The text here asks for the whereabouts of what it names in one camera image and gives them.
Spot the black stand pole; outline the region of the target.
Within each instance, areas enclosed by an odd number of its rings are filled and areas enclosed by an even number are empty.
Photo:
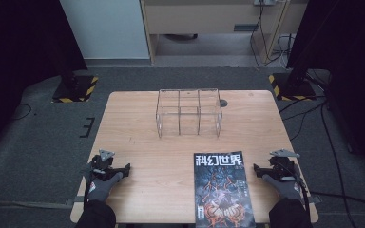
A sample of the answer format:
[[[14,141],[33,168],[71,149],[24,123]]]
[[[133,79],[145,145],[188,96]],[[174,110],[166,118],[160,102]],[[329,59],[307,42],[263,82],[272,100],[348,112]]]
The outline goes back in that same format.
[[[315,55],[327,40],[330,17],[340,0],[309,0],[289,58],[291,76],[304,79]]]

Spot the black stand base striped edge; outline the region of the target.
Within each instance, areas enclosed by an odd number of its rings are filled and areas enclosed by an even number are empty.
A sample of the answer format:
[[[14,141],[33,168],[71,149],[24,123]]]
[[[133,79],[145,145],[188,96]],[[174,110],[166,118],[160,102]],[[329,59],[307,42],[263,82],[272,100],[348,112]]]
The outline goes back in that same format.
[[[269,82],[279,101],[314,100],[316,93],[304,79],[292,78],[290,73],[273,73]]]
[[[96,76],[76,76],[76,86],[67,88],[61,82],[52,96],[53,103],[86,102],[89,100],[97,82]]]

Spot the beige wooden desk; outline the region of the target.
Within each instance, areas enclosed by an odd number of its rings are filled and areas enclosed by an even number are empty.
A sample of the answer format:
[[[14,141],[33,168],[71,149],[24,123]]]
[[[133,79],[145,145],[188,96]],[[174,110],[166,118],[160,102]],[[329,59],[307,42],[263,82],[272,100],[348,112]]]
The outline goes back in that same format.
[[[309,0],[140,0],[149,56],[164,34],[253,34],[264,63],[282,34],[295,34]]]

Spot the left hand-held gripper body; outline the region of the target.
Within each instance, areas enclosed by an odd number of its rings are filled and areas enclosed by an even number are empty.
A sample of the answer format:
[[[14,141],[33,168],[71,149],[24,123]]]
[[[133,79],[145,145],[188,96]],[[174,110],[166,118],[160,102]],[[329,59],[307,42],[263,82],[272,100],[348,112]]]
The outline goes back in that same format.
[[[115,153],[104,149],[99,150],[91,162],[91,172],[95,178],[111,179],[115,175],[115,169],[111,167]]]

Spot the white panel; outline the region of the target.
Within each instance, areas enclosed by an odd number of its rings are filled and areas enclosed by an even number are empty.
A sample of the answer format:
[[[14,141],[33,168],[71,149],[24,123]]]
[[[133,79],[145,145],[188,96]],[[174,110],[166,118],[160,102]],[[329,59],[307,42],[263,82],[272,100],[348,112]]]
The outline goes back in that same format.
[[[140,0],[60,0],[85,59],[148,59]]]

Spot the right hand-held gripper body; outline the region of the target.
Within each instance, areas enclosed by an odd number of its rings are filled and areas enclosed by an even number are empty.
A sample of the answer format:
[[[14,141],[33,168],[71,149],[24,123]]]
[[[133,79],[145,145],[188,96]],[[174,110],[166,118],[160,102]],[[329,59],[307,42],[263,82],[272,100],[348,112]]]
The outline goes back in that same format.
[[[295,162],[290,158],[299,158],[300,154],[280,149],[270,153],[270,164],[273,166],[272,178],[277,181],[295,181],[297,179]]]

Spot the dark illustrated magazine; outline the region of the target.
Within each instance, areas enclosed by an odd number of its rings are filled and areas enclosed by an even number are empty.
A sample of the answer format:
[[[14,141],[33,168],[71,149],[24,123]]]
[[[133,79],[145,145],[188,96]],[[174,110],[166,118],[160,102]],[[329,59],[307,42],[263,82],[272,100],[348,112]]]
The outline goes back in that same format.
[[[194,154],[196,228],[256,228],[241,151]]]

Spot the person's right hand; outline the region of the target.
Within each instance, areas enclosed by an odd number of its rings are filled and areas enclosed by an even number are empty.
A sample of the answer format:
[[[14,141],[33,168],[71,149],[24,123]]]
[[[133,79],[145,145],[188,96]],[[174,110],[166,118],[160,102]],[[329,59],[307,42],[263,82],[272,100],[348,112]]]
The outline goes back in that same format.
[[[261,178],[277,190],[282,200],[302,200],[301,187],[295,180],[281,182],[273,179],[269,175],[263,175]]]

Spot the person's left hand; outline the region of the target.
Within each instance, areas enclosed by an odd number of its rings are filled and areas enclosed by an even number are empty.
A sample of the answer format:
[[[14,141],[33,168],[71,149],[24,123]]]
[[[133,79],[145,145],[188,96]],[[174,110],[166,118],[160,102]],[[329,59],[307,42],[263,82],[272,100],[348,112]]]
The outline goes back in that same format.
[[[102,181],[99,179],[93,180],[88,185],[87,199],[98,200],[105,202],[108,198],[113,186],[124,177],[122,172],[116,173],[111,179]]]

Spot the black curtain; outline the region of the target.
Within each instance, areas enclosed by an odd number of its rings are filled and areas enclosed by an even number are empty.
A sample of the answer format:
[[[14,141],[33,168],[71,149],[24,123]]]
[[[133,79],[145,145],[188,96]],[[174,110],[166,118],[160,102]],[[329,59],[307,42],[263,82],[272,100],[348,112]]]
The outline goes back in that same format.
[[[0,133],[20,104],[23,91],[85,69],[60,0],[0,0]]]
[[[351,151],[365,157],[365,0],[340,0],[308,69],[332,75],[328,96]]]

